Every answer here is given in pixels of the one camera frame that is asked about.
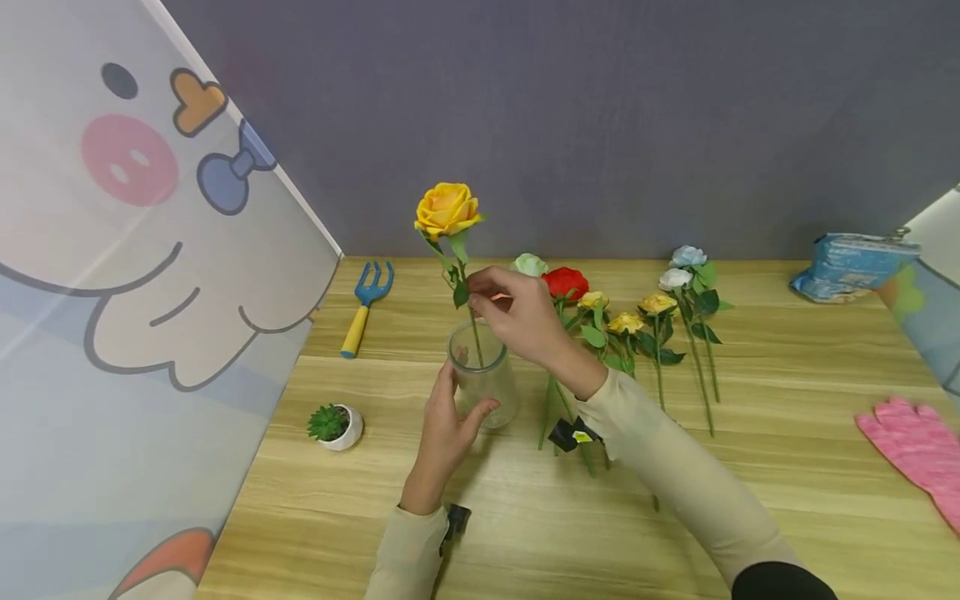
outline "red rose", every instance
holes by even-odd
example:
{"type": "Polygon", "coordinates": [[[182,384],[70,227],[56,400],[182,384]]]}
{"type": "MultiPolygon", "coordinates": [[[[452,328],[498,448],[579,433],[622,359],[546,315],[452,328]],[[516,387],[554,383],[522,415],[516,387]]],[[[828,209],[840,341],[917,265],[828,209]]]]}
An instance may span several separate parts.
{"type": "Polygon", "coordinates": [[[587,282],[587,278],[576,269],[561,267],[541,277],[546,281],[546,286],[550,290],[550,296],[554,298],[563,298],[572,291],[573,293],[570,294],[568,300],[575,302],[590,291],[590,284],[587,282]]]}

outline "black clip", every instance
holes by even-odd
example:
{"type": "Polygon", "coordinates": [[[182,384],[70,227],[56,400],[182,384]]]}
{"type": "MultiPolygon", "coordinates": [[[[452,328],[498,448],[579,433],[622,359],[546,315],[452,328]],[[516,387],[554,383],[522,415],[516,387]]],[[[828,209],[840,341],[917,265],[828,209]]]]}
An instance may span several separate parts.
{"type": "Polygon", "coordinates": [[[584,420],[580,417],[577,417],[577,420],[571,425],[569,422],[563,419],[557,420],[557,424],[553,426],[553,431],[550,432],[550,435],[547,436],[547,439],[550,442],[553,442],[556,447],[564,452],[570,452],[576,449],[577,439],[575,434],[577,432],[586,433],[591,440],[596,442],[603,442],[603,438],[597,435],[595,431],[587,427],[587,424],[584,423],[584,420]]]}
{"type": "Polygon", "coordinates": [[[467,530],[467,521],[470,518],[470,509],[459,504],[450,504],[446,512],[446,520],[450,526],[446,529],[444,541],[453,540],[454,534],[462,534],[467,530]]]}

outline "left hand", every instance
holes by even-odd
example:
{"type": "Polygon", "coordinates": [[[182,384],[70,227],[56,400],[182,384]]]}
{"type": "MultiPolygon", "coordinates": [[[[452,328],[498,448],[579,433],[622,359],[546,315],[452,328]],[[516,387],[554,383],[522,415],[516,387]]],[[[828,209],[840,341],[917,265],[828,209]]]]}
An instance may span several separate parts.
{"type": "Polygon", "coordinates": [[[487,398],[461,419],[453,401],[456,389],[453,365],[446,361],[423,407],[420,452],[400,498],[400,508],[408,513],[432,515],[440,508],[446,482],[467,457],[480,423],[500,406],[487,398]]]}

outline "beige sleeve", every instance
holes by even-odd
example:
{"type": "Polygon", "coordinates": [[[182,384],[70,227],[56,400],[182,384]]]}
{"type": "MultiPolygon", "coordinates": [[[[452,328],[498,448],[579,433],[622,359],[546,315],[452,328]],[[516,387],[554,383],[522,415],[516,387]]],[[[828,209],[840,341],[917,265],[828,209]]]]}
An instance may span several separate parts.
{"type": "Polygon", "coordinates": [[[767,561],[803,566],[759,500],[713,455],[650,400],[625,373],[611,370],[579,406],[588,427],[704,547],[728,586],[767,561]]]}
{"type": "Polygon", "coordinates": [[[447,526],[444,508],[428,516],[394,508],[364,600],[429,600],[447,526]]]}

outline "gray wall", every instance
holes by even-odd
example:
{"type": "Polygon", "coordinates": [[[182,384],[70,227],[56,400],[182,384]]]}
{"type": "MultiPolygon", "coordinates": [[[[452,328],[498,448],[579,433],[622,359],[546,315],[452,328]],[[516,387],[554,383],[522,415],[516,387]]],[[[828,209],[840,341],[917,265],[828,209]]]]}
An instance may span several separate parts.
{"type": "Polygon", "coordinates": [[[960,2],[164,0],[344,251],[807,257],[960,180],[960,2]]]}

